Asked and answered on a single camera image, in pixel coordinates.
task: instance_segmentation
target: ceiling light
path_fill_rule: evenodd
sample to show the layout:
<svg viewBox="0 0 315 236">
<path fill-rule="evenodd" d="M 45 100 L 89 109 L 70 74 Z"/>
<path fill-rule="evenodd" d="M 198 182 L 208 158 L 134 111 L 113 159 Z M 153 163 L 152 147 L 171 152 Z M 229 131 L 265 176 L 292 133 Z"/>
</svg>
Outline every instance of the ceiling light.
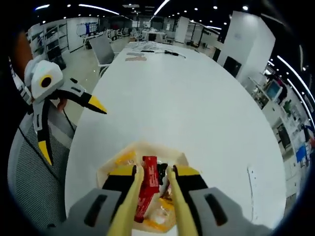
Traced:
<svg viewBox="0 0 315 236">
<path fill-rule="evenodd" d="M 308 106 L 306 105 L 306 103 L 305 103 L 303 97 L 301 96 L 301 94 L 299 93 L 299 91 L 296 89 L 296 87 L 294 86 L 294 84 L 291 82 L 291 80 L 288 79 L 287 81 L 288 81 L 289 84 L 293 87 L 293 89 L 295 90 L 295 93 L 298 95 L 298 97 L 299 97 L 300 100 L 302 101 L 302 104 L 304 105 L 304 108 L 305 108 L 305 110 L 306 110 L 306 113 L 307 113 L 307 115 L 309 116 L 309 119 L 311 119 L 310 121 L 312 122 L 313 127 L 315 127 L 314 121 L 313 121 L 313 118 L 312 118 L 312 115 L 311 115 L 311 112 L 310 112 Z"/>
<path fill-rule="evenodd" d="M 35 8 L 35 11 L 39 10 L 39 9 L 47 8 L 49 6 L 50 6 L 50 4 L 39 6 L 39 7 Z"/>
<path fill-rule="evenodd" d="M 216 29 L 216 30 L 221 30 L 219 27 L 214 27 L 214 26 L 207 26 L 208 28 Z"/>
<path fill-rule="evenodd" d="M 167 4 L 170 0 L 164 0 L 164 2 L 161 4 L 161 6 L 158 7 L 158 9 L 156 10 L 156 12 L 154 13 L 154 15 L 157 15 L 159 11 L 161 11 L 161 9 L 165 6 L 165 4 Z"/>
<path fill-rule="evenodd" d="M 304 88 L 306 89 L 306 91 L 309 93 L 309 95 L 311 96 L 313 102 L 315 103 L 315 99 L 313 97 L 313 95 L 311 94 L 311 91 L 309 90 L 309 88 L 307 87 L 307 85 L 305 84 L 305 82 L 302 80 L 301 76 L 299 76 L 299 74 L 285 61 L 283 60 L 280 56 L 277 56 L 277 58 L 282 61 L 294 74 L 295 76 L 299 79 L 299 81 L 302 83 L 302 85 L 304 86 Z"/>
<path fill-rule="evenodd" d="M 271 61 L 268 61 L 272 66 L 275 66 Z"/>
<path fill-rule="evenodd" d="M 84 6 L 84 7 L 90 7 L 90 8 L 94 8 L 94 9 L 98 9 L 98 10 L 102 10 L 102 11 L 107 11 L 116 15 L 119 15 L 119 13 L 115 12 L 115 11 L 111 11 L 102 7 L 98 7 L 98 6 L 92 6 L 92 5 L 86 5 L 86 4 L 79 4 L 79 6 Z"/>
</svg>

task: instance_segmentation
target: gray office chair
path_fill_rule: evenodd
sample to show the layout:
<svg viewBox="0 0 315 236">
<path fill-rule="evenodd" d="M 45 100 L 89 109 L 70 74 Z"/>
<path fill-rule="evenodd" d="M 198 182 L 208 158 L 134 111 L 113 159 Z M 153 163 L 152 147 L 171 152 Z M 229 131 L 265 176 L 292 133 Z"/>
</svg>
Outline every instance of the gray office chair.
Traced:
<svg viewBox="0 0 315 236">
<path fill-rule="evenodd" d="M 7 173 L 13 198 L 40 231 L 57 226 L 66 219 L 64 182 L 74 135 L 66 117 L 54 105 L 51 105 L 48 120 L 54 165 L 46 162 L 38 148 L 32 115 L 25 115 L 20 124 L 23 134 L 18 129 L 11 146 Z"/>
<path fill-rule="evenodd" d="M 113 49 L 105 34 L 103 36 L 90 39 L 90 45 L 92 46 L 96 56 L 99 67 L 99 75 L 101 77 L 109 67 L 110 63 L 113 62 L 115 53 L 113 52 Z"/>
</svg>

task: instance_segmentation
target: office desk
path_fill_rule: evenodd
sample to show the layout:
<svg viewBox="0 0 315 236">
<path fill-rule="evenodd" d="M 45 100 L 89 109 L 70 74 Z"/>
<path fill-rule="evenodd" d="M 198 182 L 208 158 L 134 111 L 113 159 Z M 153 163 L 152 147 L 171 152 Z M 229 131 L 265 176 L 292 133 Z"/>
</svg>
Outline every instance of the office desk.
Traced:
<svg viewBox="0 0 315 236">
<path fill-rule="evenodd" d="M 143 34 L 143 40 L 144 41 L 148 41 L 149 40 L 149 35 L 150 34 L 156 34 L 155 42 L 162 43 L 164 41 L 163 37 L 165 36 L 165 33 L 163 33 L 163 32 L 155 32 L 155 31 L 143 30 L 142 34 Z"/>
<path fill-rule="evenodd" d="M 284 165 L 269 123 L 251 96 L 205 54 L 156 44 L 186 59 L 145 53 L 146 61 L 125 61 L 136 45 L 141 43 L 121 51 L 93 91 L 108 114 L 85 109 L 78 122 L 66 171 L 66 212 L 96 187 L 102 164 L 144 140 L 184 152 L 207 185 L 236 201 L 249 220 L 251 166 L 259 189 L 255 223 L 275 227 L 286 202 Z"/>
</svg>

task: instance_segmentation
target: person's hand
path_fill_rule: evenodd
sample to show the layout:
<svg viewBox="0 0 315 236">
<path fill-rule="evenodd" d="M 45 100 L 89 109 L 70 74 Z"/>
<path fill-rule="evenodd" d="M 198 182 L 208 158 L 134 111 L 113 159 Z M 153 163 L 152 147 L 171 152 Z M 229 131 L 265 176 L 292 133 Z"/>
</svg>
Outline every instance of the person's hand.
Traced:
<svg viewBox="0 0 315 236">
<path fill-rule="evenodd" d="M 57 105 L 57 109 L 58 111 L 62 112 L 63 109 L 65 108 L 65 106 L 67 105 L 67 99 L 64 99 L 64 98 L 60 98 L 60 102 L 59 104 Z"/>
</svg>

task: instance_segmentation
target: cable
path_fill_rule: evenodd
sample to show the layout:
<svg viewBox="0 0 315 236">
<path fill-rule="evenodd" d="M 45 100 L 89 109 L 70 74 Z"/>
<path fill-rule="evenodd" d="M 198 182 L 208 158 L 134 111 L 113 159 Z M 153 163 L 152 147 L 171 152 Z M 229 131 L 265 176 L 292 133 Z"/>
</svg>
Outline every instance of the cable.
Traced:
<svg viewBox="0 0 315 236">
<path fill-rule="evenodd" d="M 28 145 L 34 150 L 34 152 L 39 156 L 39 158 L 41 159 L 41 161 L 43 162 L 43 164 L 46 166 L 46 169 L 49 171 L 49 173 L 53 176 L 53 178 L 60 184 L 60 186 L 63 186 L 63 184 L 61 183 L 61 181 L 57 178 L 57 176 L 52 172 L 52 170 L 48 167 L 47 163 L 45 162 L 45 160 L 43 159 L 43 157 L 39 154 L 39 152 L 35 149 L 35 147 L 30 143 L 30 141 L 28 140 L 28 138 L 24 135 L 24 133 L 22 132 L 21 128 L 19 128 L 19 131 L 21 132 L 24 140 L 28 143 Z"/>
<path fill-rule="evenodd" d="M 69 120 L 69 117 L 68 117 L 67 114 L 65 113 L 65 110 L 64 110 L 64 109 L 63 109 L 63 113 L 64 113 L 64 115 L 65 115 L 65 117 L 66 117 L 66 119 L 67 119 L 69 125 L 71 126 L 72 131 L 75 132 L 75 129 L 74 129 L 73 125 L 71 124 L 71 121 Z"/>
</svg>

